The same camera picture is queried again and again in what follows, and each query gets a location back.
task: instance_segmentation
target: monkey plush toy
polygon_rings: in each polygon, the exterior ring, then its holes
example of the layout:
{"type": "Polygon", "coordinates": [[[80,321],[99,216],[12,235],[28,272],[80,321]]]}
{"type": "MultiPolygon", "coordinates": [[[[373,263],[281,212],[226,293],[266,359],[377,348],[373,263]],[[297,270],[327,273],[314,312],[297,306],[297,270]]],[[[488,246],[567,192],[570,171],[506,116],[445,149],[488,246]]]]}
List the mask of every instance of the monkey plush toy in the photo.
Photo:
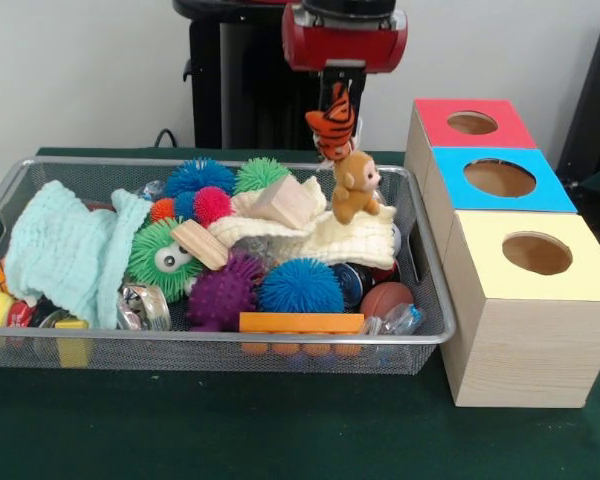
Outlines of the monkey plush toy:
{"type": "Polygon", "coordinates": [[[335,162],[333,174],[336,187],[331,197],[333,215],[343,225],[351,223],[360,210],[371,215],[380,212],[378,202],[373,199],[373,191],[381,177],[371,156],[356,150],[335,162]]]}

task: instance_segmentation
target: stacked wooden boxes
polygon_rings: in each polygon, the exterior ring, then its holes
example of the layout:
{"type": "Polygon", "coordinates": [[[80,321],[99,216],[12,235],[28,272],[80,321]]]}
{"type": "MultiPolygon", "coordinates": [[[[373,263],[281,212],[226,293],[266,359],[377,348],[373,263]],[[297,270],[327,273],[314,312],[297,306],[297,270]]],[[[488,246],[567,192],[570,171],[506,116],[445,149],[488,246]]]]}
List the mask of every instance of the stacked wooden boxes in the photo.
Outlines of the stacked wooden boxes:
{"type": "Polygon", "coordinates": [[[581,407],[600,370],[600,245],[513,106],[416,100],[414,172],[456,309],[458,406],[581,407]]]}

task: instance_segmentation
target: green spiky ball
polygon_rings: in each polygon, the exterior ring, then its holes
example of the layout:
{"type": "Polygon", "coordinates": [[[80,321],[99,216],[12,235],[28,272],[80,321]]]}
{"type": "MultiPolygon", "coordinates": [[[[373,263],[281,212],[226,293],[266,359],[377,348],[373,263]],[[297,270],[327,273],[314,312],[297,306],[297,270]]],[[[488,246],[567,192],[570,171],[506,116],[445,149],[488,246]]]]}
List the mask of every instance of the green spiky ball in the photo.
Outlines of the green spiky ball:
{"type": "Polygon", "coordinates": [[[156,252],[174,243],[171,230],[178,226],[172,218],[165,218],[139,230],[133,237],[127,273],[134,282],[160,287],[167,302],[175,302],[184,294],[186,281],[202,271],[202,264],[193,258],[173,273],[165,273],[156,266],[156,252]]]}
{"type": "Polygon", "coordinates": [[[252,158],[238,170],[235,194],[267,188],[291,172],[275,158],[252,158]]]}

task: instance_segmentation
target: wire mesh basket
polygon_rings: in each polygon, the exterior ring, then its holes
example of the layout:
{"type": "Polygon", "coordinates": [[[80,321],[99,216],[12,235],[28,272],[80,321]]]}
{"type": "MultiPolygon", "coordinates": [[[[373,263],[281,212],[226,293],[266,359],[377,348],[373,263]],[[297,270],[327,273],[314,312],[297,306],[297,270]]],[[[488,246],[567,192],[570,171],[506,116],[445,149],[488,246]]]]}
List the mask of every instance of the wire mesh basket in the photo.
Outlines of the wire mesh basket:
{"type": "MultiPolygon", "coordinates": [[[[222,163],[232,170],[241,165],[222,163]]],[[[18,217],[45,183],[59,180],[79,198],[108,203],[115,189],[133,191],[149,181],[165,180],[179,164],[68,157],[33,157],[17,164],[0,184],[0,259],[18,217]]],[[[286,166],[300,181],[315,175],[330,197],[330,170],[286,166]]],[[[414,335],[187,332],[181,302],[170,305],[174,331],[169,332],[0,328],[0,367],[416,374],[436,345],[453,335],[455,318],[415,178],[400,167],[379,169],[384,178],[381,194],[397,208],[402,282],[424,311],[425,320],[414,335]],[[280,344],[295,346],[297,353],[276,353],[280,349],[272,347],[280,344]]]]}

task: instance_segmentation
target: red ball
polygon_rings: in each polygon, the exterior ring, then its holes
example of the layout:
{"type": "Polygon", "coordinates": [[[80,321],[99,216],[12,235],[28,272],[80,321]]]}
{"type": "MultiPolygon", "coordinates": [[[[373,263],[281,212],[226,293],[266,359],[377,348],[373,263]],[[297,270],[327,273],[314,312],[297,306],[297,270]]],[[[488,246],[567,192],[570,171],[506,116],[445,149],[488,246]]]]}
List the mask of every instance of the red ball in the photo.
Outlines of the red ball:
{"type": "Polygon", "coordinates": [[[193,210],[198,223],[207,228],[216,220],[233,213],[231,197],[218,187],[204,187],[196,193],[193,210]]]}
{"type": "Polygon", "coordinates": [[[383,318],[394,307],[406,303],[413,303],[413,294],[411,290],[402,283],[386,282],[371,289],[362,300],[360,313],[364,318],[380,317],[383,318]]]}

